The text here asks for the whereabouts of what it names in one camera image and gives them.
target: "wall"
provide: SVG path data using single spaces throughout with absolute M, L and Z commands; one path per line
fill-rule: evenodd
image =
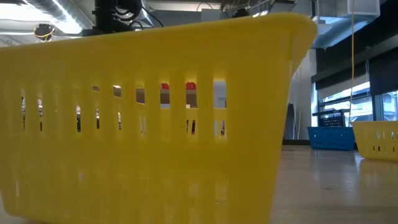
M 316 72 L 316 51 L 311 49 L 307 52 L 297 71 L 293 74 L 289 90 L 289 103 L 295 106 L 297 131 L 301 104 L 300 139 L 308 139 L 307 127 L 317 125 L 317 119 L 312 118 L 312 113 L 316 112 L 318 98 L 315 85 L 311 82 L 311 76 L 316 74 Z

